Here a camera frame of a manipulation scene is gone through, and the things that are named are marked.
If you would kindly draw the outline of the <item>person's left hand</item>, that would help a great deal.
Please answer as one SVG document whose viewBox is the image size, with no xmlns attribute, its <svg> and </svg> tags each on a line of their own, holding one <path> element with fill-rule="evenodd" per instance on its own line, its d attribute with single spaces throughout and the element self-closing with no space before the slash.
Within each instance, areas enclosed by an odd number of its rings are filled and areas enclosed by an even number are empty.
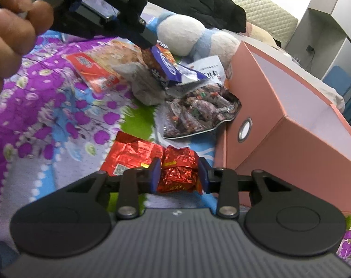
<svg viewBox="0 0 351 278">
<path fill-rule="evenodd" d="M 44 1 L 0 0 L 0 93 L 4 80 L 16 74 L 22 57 L 35 46 L 37 36 L 54 22 L 54 11 Z"/>
</svg>

